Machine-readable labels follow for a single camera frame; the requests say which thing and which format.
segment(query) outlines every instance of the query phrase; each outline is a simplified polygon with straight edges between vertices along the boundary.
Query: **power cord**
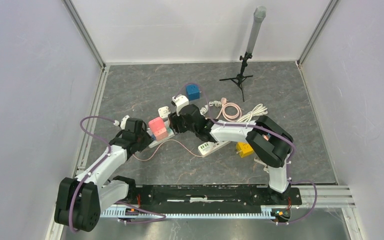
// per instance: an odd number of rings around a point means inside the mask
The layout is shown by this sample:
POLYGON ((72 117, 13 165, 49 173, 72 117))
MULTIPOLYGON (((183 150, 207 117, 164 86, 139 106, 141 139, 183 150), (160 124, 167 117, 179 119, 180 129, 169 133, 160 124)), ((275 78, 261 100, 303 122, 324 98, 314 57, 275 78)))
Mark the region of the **power cord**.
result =
POLYGON ((267 107, 264 106, 262 103, 257 104, 251 111, 249 111, 247 114, 242 115, 242 109, 237 105, 236 103, 233 102, 227 102, 227 99, 225 97, 221 98, 221 101, 210 101, 208 104, 205 106, 201 107, 199 112, 202 115, 205 115, 209 111, 209 106, 210 107, 221 107, 220 112, 218 113, 216 119, 218 119, 221 115, 223 115, 224 119, 228 122, 249 122, 253 117, 257 116, 263 116, 268 114, 269 112, 267 111, 267 107), (226 108, 232 107, 236 109, 236 114, 235 115, 229 115, 226 113, 226 108))
POLYGON ((194 156, 197 157, 197 158, 203 158, 203 157, 205 157, 205 156, 208 155, 208 153, 205 154, 205 155, 203 155, 203 156, 196 155, 195 153, 193 153, 191 150, 189 150, 185 145, 183 145, 183 144, 182 144, 181 142, 179 142, 178 140, 168 139, 168 140, 166 140, 165 142, 163 142, 163 143, 161 143, 160 145, 158 145, 158 147, 155 149, 155 151, 153 152, 153 154, 152 154, 149 158, 147 158, 147 159, 140 159, 140 158, 138 158, 137 156, 135 156, 134 154, 133 154, 133 157, 134 157, 135 159, 139 160, 139 161, 146 162, 146 161, 152 159, 152 158, 154 157, 154 155, 157 153, 158 149, 160 149, 161 146, 162 146, 163 144, 165 144, 165 143, 167 143, 167 142, 169 142, 169 141, 174 141, 174 142, 180 144, 180 145, 181 145, 184 149, 186 149, 190 154, 194 155, 194 156))

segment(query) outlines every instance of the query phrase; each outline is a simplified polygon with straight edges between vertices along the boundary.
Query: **pink cable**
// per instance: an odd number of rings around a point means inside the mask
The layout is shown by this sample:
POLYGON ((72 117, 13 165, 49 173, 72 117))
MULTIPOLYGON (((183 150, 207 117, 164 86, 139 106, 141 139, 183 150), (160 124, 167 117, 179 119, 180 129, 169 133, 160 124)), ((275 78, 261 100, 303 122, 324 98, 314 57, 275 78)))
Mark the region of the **pink cable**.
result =
POLYGON ((222 114, 223 114, 224 119, 226 119, 227 121, 229 121, 229 122, 236 122, 236 119, 242 117, 242 110, 239 107, 239 105, 237 105, 236 103, 228 102, 228 103, 223 104, 221 106, 221 110, 218 113, 218 116, 216 117, 216 119, 219 119, 220 115, 222 115, 222 114), (228 108, 228 107, 235 108, 237 113, 235 115, 227 114, 226 113, 226 108, 228 108))
POLYGON ((197 158, 203 158, 203 157, 205 157, 205 155, 203 155, 203 156, 199 156, 199 155, 194 154, 194 153, 191 152, 185 145, 183 145, 183 144, 182 144, 181 142, 179 142, 178 140, 174 140, 174 139, 168 139, 168 140, 166 140, 165 142, 161 143, 161 144, 155 149, 155 151, 153 152, 153 154, 152 154, 148 159, 139 159, 139 158, 138 158, 137 156, 135 156, 134 154, 133 154, 133 157, 134 157, 135 159, 139 160, 139 161, 146 162, 146 161, 152 159, 153 156, 157 153, 158 149, 160 149, 161 145, 167 143, 168 141, 174 141, 174 142, 180 144, 180 145, 181 145, 182 147, 184 147, 184 149, 186 149, 190 154, 194 155, 194 156, 197 157, 197 158))

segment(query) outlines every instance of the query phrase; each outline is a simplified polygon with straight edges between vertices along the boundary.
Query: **gray floor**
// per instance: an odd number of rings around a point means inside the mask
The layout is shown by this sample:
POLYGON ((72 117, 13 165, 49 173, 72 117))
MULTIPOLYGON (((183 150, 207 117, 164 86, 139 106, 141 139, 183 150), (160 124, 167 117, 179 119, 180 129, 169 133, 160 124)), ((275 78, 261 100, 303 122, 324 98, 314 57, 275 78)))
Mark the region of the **gray floor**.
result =
MULTIPOLYGON (((308 209, 294 209, 292 219, 308 209)), ((124 226, 116 219, 101 218, 91 232, 72 234, 65 227, 62 240, 349 240, 341 209, 316 208, 307 219, 276 226, 257 219, 171 219, 124 226)))
MULTIPOLYGON (((292 159, 293 180, 311 179, 317 183, 335 182, 320 129, 297 66, 294 62, 249 62, 246 74, 253 74, 244 83, 245 102, 241 91, 230 81, 218 79, 234 77, 240 63, 187 63, 111 66, 106 81, 99 115, 121 120, 125 115, 146 122, 158 116, 158 108, 171 107, 171 97, 187 82, 205 88, 210 101, 227 98, 248 112, 263 103, 268 115, 294 138, 297 154, 292 159)), ((193 101, 199 107, 204 100, 193 101)), ((99 120, 95 133, 110 140, 118 132, 116 127, 99 120)), ((202 142, 192 133, 174 137, 198 154, 202 142)), ((88 166, 104 151, 105 146, 92 141, 88 166)), ((137 156, 145 159, 155 148, 137 156)), ((175 142, 161 146, 155 156, 141 162, 131 158, 114 172, 136 180, 137 184, 211 184, 211 183, 268 183, 263 166, 253 161, 254 155, 240 158, 235 144, 230 143, 205 158, 194 157, 175 142)))

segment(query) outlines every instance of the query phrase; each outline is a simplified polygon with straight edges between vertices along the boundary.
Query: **white cable tray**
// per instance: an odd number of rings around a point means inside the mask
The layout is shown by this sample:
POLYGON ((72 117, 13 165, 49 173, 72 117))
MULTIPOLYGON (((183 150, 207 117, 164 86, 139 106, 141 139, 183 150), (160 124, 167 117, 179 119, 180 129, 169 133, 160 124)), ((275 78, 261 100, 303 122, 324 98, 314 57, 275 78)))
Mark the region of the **white cable tray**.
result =
MULTIPOLYGON (((157 219, 161 218, 157 215, 141 213, 138 215, 127 215, 126 209, 130 209, 124 205, 112 205, 103 211, 101 218, 122 218, 122 219, 157 219)), ((261 213, 168 213, 165 214, 167 219, 275 219, 271 216, 272 209, 261 207, 261 213)))

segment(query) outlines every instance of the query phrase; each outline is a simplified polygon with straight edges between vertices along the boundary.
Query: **white wall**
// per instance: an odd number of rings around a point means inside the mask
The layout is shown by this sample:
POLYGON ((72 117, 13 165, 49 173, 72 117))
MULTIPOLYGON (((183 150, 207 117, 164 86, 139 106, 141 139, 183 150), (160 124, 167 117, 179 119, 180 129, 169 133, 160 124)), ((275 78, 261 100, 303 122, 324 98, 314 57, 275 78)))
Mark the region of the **white wall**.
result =
POLYGON ((384 239, 384 1, 340 1, 303 70, 367 239, 384 239))
POLYGON ((60 0, 0 0, 0 240, 40 240, 100 68, 60 0))
POLYGON ((253 60, 297 60, 329 0, 73 0, 107 63, 238 61, 259 5, 253 60))

